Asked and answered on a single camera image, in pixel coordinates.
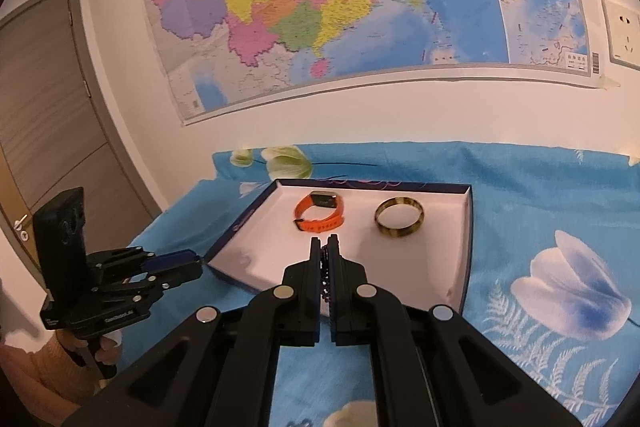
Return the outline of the person's left hand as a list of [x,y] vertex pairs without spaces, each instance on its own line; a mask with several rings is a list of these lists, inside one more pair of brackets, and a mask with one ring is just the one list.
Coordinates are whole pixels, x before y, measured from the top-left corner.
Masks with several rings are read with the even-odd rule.
[[122,356],[120,329],[88,340],[77,338],[67,329],[57,329],[54,337],[77,366],[90,369],[96,377],[104,381],[116,376],[117,363]]

